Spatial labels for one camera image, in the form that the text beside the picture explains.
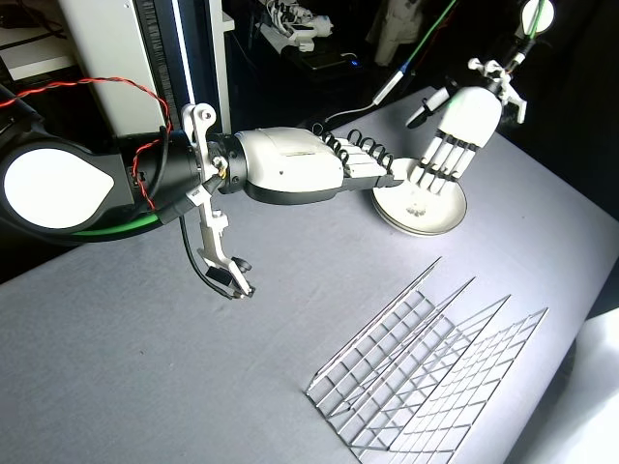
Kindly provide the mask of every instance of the white light strip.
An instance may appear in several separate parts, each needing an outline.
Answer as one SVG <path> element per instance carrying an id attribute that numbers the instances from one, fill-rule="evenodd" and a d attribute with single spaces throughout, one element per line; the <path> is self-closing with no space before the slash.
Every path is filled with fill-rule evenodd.
<path id="1" fill-rule="evenodd" d="M 178 36 L 178 45 L 181 48 L 181 61 L 183 62 L 183 72 L 185 73 L 185 83 L 187 84 L 187 92 L 190 95 L 190 103 L 195 104 L 195 95 L 193 94 L 192 74 L 190 72 L 190 62 L 187 58 L 187 49 L 185 48 L 185 34 L 183 33 L 183 21 L 181 20 L 181 11 L 178 7 L 178 0 L 172 0 L 172 10 L 174 12 L 174 23 L 176 24 L 176 35 Z"/>

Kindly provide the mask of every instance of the wire rack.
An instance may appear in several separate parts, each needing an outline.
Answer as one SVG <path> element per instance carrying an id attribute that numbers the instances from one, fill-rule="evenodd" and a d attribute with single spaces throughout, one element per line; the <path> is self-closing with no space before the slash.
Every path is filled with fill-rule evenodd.
<path id="1" fill-rule="evenodd" d="M 509 297 L 452 322 L 417 277 L 318 372 L 306 395 L 360 462 L 449 462 L 546 309 L 491 336 Z"/>

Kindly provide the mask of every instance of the wire grid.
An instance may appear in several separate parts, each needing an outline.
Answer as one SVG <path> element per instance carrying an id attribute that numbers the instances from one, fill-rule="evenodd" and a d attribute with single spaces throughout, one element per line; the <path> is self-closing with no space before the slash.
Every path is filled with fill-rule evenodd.
<path id="1" fill-rule="evenodd" d="M 509 297 L 456 325 L 443 313 L 472 280 L 433 304 L 419 286 L 437 262 L 325 364 L 306 391 L 364 464 L 448 462 L 545 315 L 476 341 Z M 454 415 L 458 423 L 449 425 Z"/>

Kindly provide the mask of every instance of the white teardrop-shaped cover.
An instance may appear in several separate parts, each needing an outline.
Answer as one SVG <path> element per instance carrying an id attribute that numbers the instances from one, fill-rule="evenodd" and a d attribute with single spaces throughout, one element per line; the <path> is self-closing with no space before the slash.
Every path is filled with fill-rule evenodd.
<path id="1" fill-rule="evenodd" d="M 39 148 L 16 158 L 4 177 L 4 192 L 22 218 L 40 227 L 64 229 L 89 219 L 114 180 L 76 155 Z"/>

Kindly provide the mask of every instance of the gray tabletop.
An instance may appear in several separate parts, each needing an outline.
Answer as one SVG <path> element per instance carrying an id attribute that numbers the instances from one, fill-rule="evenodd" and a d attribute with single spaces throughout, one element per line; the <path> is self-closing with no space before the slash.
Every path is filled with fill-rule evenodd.
<path id="1" fill-rule="evenodd" d="M 418 155 L 438 119 L 403 122 L 430 93 L 350 127 Z M 619 223 L 499 135 L 462 184 L 464 222 L 431 239 L 394 230 L 361 192 L 299 207 L 218 198 L 226 251 L 253 264 L 248 301 L 204 287 L 175 223 L 2 285 L 0 461 L 354 463 L 303 389 L 438 256 L 431 298 L 477 276 L 462 314 L 507 294 L 497 327 L 550 308 L 456 459 L 502 461 L 619 255 Z"/>

